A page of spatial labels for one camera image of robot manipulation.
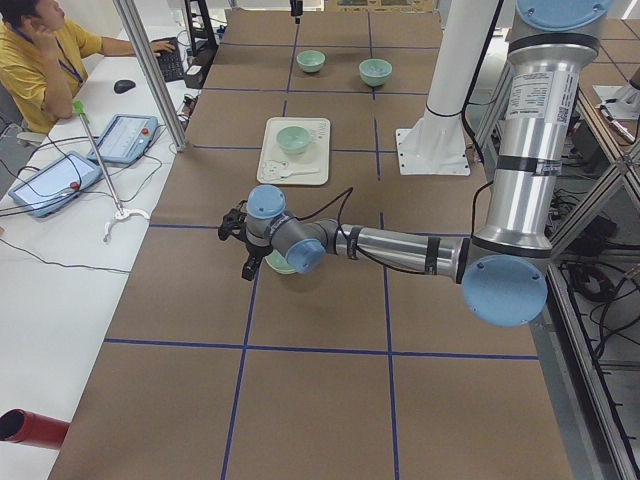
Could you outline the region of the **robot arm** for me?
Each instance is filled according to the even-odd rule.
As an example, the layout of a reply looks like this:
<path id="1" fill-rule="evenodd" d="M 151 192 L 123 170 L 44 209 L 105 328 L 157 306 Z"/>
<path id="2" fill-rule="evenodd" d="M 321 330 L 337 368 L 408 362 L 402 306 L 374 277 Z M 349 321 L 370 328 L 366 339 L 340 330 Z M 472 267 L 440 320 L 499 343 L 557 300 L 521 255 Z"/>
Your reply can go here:
<path id="1" fill-rule="evenodd" d="M 579 76 L 598 54 L 609 9 L 607 1 L 516 3 L 507 55 L 514 77 L 489 210 L 468 237 L 422 237 L 317 214 L 301 218 L 287 209 L 279 188 L 260 185 L 218 229 L 221 240 L 245 245 L 243 277 L 252 280 L 272 252 L 302 274 L 327 254 L 367 258 L 401 273 L 451 278 L 469 310 L 489 324 L 534 320 L 547 300 L 552 246 L 544 229 Z"/>

